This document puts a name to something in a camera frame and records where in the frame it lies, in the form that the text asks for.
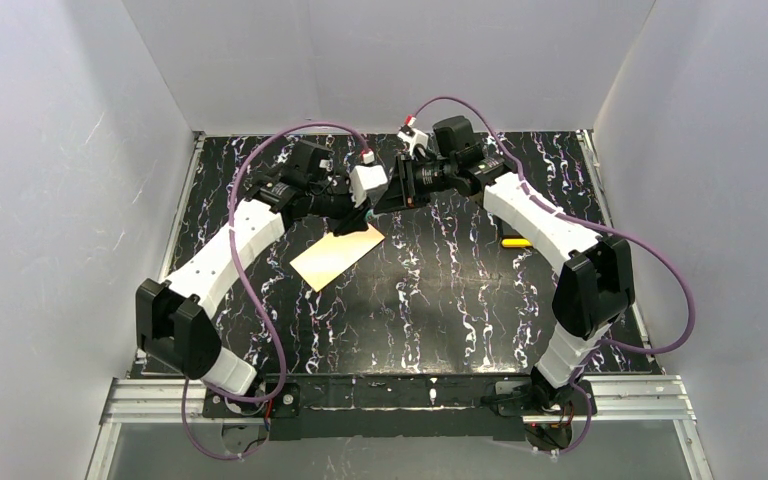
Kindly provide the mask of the cream envelope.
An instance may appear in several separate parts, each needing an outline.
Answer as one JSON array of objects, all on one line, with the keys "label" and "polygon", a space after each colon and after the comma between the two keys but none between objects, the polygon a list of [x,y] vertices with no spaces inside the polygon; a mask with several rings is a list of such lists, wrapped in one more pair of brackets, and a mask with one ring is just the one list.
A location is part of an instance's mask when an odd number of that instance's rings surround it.
[{"label": "cream envelope", "polygon": [[343,236],[328,233],[294,258],[290,266],[319,292],[381,244],[384,238],[372,226]]}]

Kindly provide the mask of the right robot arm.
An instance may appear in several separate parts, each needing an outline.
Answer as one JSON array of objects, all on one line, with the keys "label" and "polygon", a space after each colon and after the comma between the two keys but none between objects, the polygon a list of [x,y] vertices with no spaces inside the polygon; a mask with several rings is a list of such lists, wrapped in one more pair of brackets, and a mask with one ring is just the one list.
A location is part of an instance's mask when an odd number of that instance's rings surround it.
[{"label": "right robot arm", "polygon": [[455,190],[531,242],[557,276],[552,299],[556,325],[527,379],[482,402],[497,413],[566,406],[588,357],[635,300],[629,243],[565,219],[561,208],[519,176],[514,161],[485,153],[466,117],[434,124],[435,150],[415,122],[407,117],[397,133],[406,150],[397,155],[375,212],[420,208],[431,194]]}]

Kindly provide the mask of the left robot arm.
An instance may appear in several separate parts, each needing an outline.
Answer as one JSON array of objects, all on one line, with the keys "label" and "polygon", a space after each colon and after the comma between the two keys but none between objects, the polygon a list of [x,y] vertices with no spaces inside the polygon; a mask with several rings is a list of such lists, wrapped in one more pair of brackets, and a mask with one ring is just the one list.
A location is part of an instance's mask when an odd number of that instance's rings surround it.
[{"label": "left robot arm", "polygon": [[332,152],[299,140],[289,158],[253,177],[232,195],[229,221],[182,267],[136,291],[136,342],[140,350],[216,392],[245,403],[254,366],[224,347],[213,324],[219,303],[256,257],[297,220],[331,220],[337,235],[367,229],[370,198],[387,183],[370,148],[351,170]]}]

